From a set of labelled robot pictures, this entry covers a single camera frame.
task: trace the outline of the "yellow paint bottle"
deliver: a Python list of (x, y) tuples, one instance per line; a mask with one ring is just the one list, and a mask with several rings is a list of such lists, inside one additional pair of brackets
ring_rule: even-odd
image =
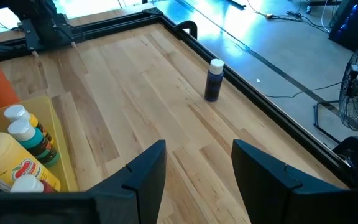
[(38, 128), (45, 138), (53, 145), (55, 141), (48, 131), (42, 126), (39, 120), (34, 114), (29, 113), (22, 105), (12, 105), (4, 111), (4, 116), (11, 122), (17, 121), (18, 119), (26, 119), (29, 121), (31, 126)]
[(30, 174), (60, 190), (60, 181), (12, 136), (0, 133), (0, 189), (9, 192), (14, 181)]

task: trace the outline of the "gray floor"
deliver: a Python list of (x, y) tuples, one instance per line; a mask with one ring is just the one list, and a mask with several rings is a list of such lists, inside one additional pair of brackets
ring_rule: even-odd
[[(119, 8), (119, 3), (122, 6), (136, 4), (136, 1), (94, 0), (94, 6), (90, 6), (82, 0), (59, 0), (56, 5), (60, 12), (71, 18)], [(300, 7), (300, 13), (306, 16), (306, 1), (249, 1), (260, 12), (282, 15), (288, 10), (296, 12)], [(83, 6), (84, 10), (74, 11), (74, 4)], [(299, 22), (268, 21), (249, 6), (239, 10), (223, 0), (166, 0), (154, 4), (176, 23), (195, 21), (199, 28), (198, 40), (265, 95), (292, 96), (301, 91), (297, 86), (314, 89), (340, 82), (352, 55), (350, 50), (328, 40), (328, 35), (318, 29)], [(332, 6), (326, 7), (323, 17), (326, 26), (331, 20), (332, 9)], [(322, 11), (323, 6), (314, 7), (308, 17), (320, 25)], [(270, 67), (258, 60), (251, 50), (268, 60)], [(271, 67), (288, 76), (280, 75)], [(272, 98), (272, 101), (332, 148), (335, 142), (313, 126), (313, 105), (318, 98), (338, 99), (339, 87), (315, 91), (312, 97), (300, 94), (291, 99)], [(343, 126), (338, 116), (329, 110), (321, 108), (320, 115), (321, 126), (339, 140), (357, 135)]]

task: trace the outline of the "paint bottle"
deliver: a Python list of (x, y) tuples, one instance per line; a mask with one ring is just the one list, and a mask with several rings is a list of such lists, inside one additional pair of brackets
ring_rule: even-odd
[(223, 81), (223, 65), (223, 61), (219, 59), (213, 59), (209, 65), (204, 93), (206, 101), (214, 102), (219, 98)]
[(23, 175), (19, 177), (11, 188), (11, 193), (52, 193), (55, 189), (43, 180), (38, 180), (33, 175)]
[(9, 125), (7, 131), (45, 167), (55, 165), (59, 160), (59, 153), (54, 146), (28, 121), (18, 119)]
[(60, 181), (12, 136), (0, 133), (0, 189), (9, 192), (15, 180), (31, 174), (60, 190)]
[(34, 116), (34, 114), (29, 113), (24, 106), (22, 105), (12, 105), (4, 111), (4, 116), (9, 119), (11, 122), (17, 121), (18, 119), (28, 120), (31, 126), (37, 128), (41, 133), (47, 138), (47, 140), (54, 145), (55, 141), (49, 132), (42, 126), (39, 120)]

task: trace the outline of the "black paint bottle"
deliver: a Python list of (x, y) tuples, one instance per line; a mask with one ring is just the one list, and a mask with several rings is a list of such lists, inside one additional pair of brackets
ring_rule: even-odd
[(206, 101), (215, 102), (219, 98), (223, 81), (223, 65), (223, 61), (219, 59), (213, 59), (209, 64), (204, 94)]

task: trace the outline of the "metal bracket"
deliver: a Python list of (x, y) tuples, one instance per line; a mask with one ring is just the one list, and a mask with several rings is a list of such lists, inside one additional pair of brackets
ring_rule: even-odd
[(174, 28), (174, 30), (183, 30), (183, 29), (189, 29), (190, 35), (197, 39), (197, 24), (193, 21), (184, 21), (179, 24), (177, 24)]
[(146, 13), (146, 14), (150, 14), (150, 15), (158, 15), (158, 16), (163, 15), (163, 12), (160, 11), (159, 9), (157, 9), (156, 7), (151, 8), (151, 9), (144, 9), (144, 10), (142, 10), (142, 12)]

